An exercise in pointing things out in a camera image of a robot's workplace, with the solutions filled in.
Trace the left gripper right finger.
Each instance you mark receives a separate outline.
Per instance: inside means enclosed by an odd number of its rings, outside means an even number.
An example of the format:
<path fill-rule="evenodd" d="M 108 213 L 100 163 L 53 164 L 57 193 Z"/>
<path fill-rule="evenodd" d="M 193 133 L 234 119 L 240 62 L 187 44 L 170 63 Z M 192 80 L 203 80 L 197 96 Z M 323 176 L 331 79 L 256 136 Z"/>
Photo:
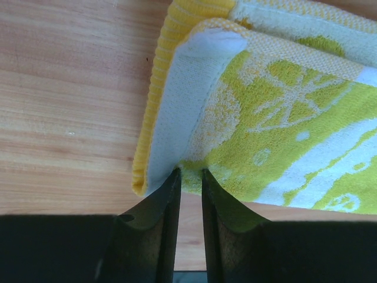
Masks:
<path fill-rule="evenodd" d="M 375 282 L 376 223 L 270 221 L 203 170 L 209 282 Z"/>

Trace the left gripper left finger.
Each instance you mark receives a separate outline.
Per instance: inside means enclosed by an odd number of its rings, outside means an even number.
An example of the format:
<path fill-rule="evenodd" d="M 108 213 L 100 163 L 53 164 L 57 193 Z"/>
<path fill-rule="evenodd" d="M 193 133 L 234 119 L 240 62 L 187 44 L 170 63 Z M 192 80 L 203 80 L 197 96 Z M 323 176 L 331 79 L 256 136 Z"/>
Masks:
<path fill-rule="evenodd" d="M 171 282 L 181 171 L 120 215 L 1 216 L 2 282 Z"/>

